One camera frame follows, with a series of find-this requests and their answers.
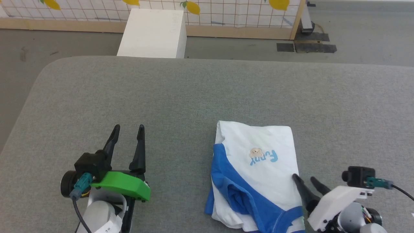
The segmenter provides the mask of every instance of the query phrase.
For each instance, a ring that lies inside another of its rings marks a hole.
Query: fabric surface
[[[218,120],[292,128],[301,177],[344,185],[373,167],[414,194],[414,68],[371,65],[73,57],[46,66],[0,155],[2,232],[73,232],[60,179],[121,125],[112,167],[133,158],[145,125],[151,201],[132,232],[236,232],[203,213]],[[414,203],[376,189],[363,202],[389,233],[411,232]],[[86,200],[78,202],[84,211]]]
[[[293,174],[299,171],[290,127],[219,121],[211,171],[214,195],[208,196],[205,213],[247,232],[304,230]]]

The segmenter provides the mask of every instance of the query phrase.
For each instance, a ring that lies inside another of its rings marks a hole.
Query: gray tabletop
[[[344,185],[349,165],[373,167],[414,194],[414,68],[393,66],[74,57],[39,75],[0,155],[2,232],[73,232],[59,183],[83,152],[121,133],[114,169],[146,127],[151,201],[133,232],[235,232],[203,214],[218,120],[293,131],[300,175]],[[364,204],[389,233],[411,232],[414,203],[376,189]],[[81,211],[86,201],[78,205]]]

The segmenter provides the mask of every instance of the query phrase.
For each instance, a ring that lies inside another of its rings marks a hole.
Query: concrete floor
[[[311,8],[310,14],[329,34],[330,43],[337,46],[334,54],[277,52],[274,40],[188,37],[185,56],[413,66],[414,16],[404,12],[407,7],[397,13],[372,4],[363,8],[367,11],[350,9],[348,3],[337,10],[330,4],[318,6]],[[115,56],[121,37],[111,33],[0,30],[0,151],[43,67],[71,56]]]

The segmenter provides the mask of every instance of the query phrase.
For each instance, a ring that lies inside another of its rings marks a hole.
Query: floor stain
[[[20,52],[20,60],[25,62],[26,61],[26,53],[27,53],[28,50],[25,49],[24,46],[21,48],[21,50],[22,51]]]

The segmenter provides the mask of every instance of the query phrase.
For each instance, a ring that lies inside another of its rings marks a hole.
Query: lemon print
[[[60,10],[60,6],[55,0],[44,0],[45,4],[54,10]]]
[[[139,0],[122,0],[122,1],[124,1],[126,4],[130,4],[130,5],[136,5],[136,6],[140,5]]]
[[[287,6],[289,6],[289,0],[269,0],[269,4],[273,9],[287,10]]]
[[[193,13],[195,15],[200,15],[200,7],[195,3],[195,2],[189,2],[189,1],[185,1],[185,2],[181,2],[181,4],[183,5],[183,7],[187,7],[187,10],[190,13]]]

